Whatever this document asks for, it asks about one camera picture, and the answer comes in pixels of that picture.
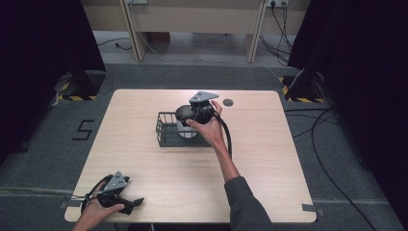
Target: gray carpet floor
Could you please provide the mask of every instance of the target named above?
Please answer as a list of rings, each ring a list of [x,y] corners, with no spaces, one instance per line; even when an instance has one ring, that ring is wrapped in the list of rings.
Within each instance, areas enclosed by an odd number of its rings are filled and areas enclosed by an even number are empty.
[[[273,69],[276,75],[298,70]],[[15,153],[0,166],[0,230],[70,230],[60,204],[63,195],[11,191],[5,188],[41,188],[72,193],[88,157],[92,142],[117,89],[276,90],[285,110],[323,109],[333,103],[293,103],[283,96],[279,81],[261,67],[205,65],[107,64],[107,76],[94,101],[62,100],[41,119],[28,140],[28,151]],[[306,181],[319,210],[310,224],[277,224],[278,230],[371,230],[324,174],[312,146],[311,132],[322,111],[287,111]],[[334,110],[315,129],[319,158],[338,187],[347,194],[377,230],[403,230],[371,173],[359,163],[356,150]],[[77,129],[92,119],[87,141]],[[126,230],[129,224],[119,224]],[[95,230],[115,230],[104,223]]]

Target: wire basket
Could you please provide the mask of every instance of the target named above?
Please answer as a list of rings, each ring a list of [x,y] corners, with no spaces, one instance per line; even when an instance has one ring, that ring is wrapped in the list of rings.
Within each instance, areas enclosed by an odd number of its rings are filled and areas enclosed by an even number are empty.
[[[158,114],[156,133],[160,147],[210,146],[197,131],[179,131],[175,113]]]

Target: gray sleeve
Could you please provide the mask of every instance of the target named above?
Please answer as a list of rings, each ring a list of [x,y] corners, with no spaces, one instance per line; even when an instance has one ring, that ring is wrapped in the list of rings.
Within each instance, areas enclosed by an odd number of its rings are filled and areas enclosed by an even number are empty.
[[[267,212],[243,177],[229,180],[224,188],[231,207],[230,219],[233,231],[274,229]]]

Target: black curtain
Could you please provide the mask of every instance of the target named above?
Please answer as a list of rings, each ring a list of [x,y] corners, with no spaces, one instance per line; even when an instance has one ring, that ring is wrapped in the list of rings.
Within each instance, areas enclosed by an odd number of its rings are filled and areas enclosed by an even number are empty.
[[[405,0],[390,3],[311,0],[289,59],[290,66],[300,69],[314,66],[315,71],[324,75],[324,85],[359,155],[405,229],[408,229],[407,9]]]
[[[0,163],[28,138],[67,72],[103,70],[79,0],[0,3]]]

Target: person's hand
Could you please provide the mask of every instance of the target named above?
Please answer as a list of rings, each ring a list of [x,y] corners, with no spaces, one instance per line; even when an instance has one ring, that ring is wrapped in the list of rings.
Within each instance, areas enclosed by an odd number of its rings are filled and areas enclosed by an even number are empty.
[[[101,183],[98,188],[96,188],[96,192],[100,191],[102,186],[105,183]],[[74,231],[83,231],[83,230],[90,230],[98,225],[102,220],[104,220],[107,216],[119,212],[120,210],[124,209],[124,204],[115,204],[110,208],[104,208],[102,205],[99,204],[99,201],[96,199],[96,195],[91,197],[87,208],[85,208],[82,215],[79,217],[77,223],[75,224]]]
[[[211,103],[216,108],[216,115],[221,116],[221,106],[215,100],[211,100]],[[221,144],[225,145],[224,137],[222,136],[222,126],[215,117],[212,117],[206,124],[201,124],[191,119],[188,119],[186,123],[197,130],[213,148]]]

